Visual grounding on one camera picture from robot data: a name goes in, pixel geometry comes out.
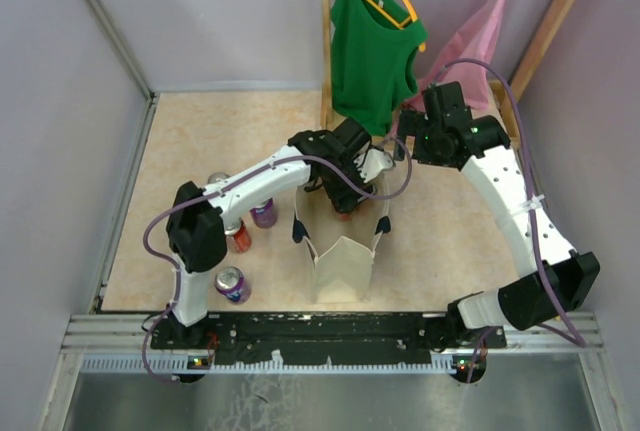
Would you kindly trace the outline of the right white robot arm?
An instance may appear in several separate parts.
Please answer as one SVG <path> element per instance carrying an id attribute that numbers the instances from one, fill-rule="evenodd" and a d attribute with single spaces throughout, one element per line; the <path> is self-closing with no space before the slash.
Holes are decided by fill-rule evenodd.
<path id="1" fill-rule="evenodd" d="M 493 116 L 475 118 L 459 83 L 431 85 L 424 112 L 405 109 L 398 137 L 413 137 L 420 164 L 455 168 L 484 198 L 509 246 L 518 278 L 492 291 L 460 298 L 447 308 L 448 338 L 470 346 L 483 328 L 520 331 L 582 306 L 600 271 L 552 223 L 538 196 L 529 196 L 511 141 Z"/>

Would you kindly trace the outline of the beige canvas tote bag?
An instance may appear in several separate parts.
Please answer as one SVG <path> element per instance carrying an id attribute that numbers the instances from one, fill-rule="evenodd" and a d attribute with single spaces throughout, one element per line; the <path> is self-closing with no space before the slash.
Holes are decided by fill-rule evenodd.
<path id="1" fill-rule="evenodd" d="M 388 200 L 366 199 L 343 217 L 323 189 L 296 191 L 292 237 L 311 259 L 309 300 L 314 305 L 357 303 L 365 299 L 376 248 L 391 230 Z"/>

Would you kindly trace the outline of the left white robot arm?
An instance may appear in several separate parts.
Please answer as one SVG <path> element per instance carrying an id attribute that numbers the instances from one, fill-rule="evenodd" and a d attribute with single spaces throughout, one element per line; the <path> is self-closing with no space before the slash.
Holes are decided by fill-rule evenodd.
<path id="1" fill-rule="evenodd" d="M 206 340 L 211 271 L 227 254 L 226 229 L 251 209 L 283 191 L 319 184 L 335 211 L 350 214 L 392 167 L 390 155 L 372 146 L 370 134 L 349 118 L 333 131 L 299 132 L 265 160 L 218 183 L 183 184 L 166 226 L 180 273 L 174 338 L 189 348 Z"/>

